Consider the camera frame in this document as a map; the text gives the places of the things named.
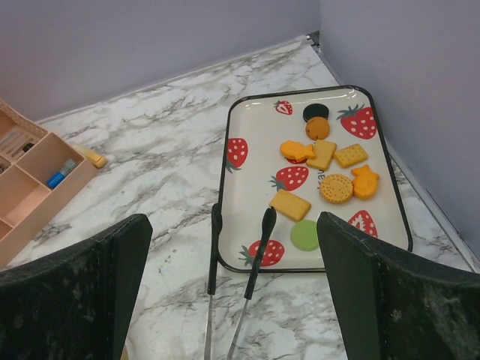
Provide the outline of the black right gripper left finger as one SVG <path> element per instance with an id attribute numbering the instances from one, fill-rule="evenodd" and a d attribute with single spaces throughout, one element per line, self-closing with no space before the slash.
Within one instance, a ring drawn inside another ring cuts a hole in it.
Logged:
<path id="1" fill-rule="evenodd" d="M 120 359 L 152 239 L 134 214 L 1 272 L 2 359 Z"/>

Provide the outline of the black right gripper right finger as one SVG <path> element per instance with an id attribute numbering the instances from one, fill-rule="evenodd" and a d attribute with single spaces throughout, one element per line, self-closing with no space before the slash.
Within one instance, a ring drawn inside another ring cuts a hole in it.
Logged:
<path id="1" fill-rule="evenodd" d="M 322 212 L 317 233 L 348 359 L 478 359 L 479 274 Z"/>

